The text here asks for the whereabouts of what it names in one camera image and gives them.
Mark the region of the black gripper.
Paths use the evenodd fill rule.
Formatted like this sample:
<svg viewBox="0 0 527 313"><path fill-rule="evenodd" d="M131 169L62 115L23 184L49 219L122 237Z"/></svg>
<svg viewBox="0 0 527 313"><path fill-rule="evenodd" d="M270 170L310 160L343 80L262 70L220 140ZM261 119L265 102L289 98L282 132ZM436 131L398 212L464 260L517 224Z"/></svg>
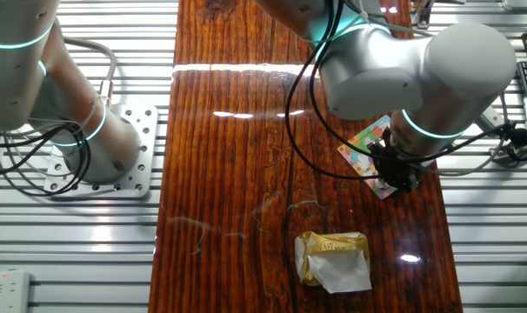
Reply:
<svg viewBox="0 0 527 313"><path fill-rule="evenodd" d="M391 140L390 129L385 128L378 139L367 144L367 148L372 154L384 189L397 188L404 193L410 193L423 183L421 173L411 166Z"/></svg>

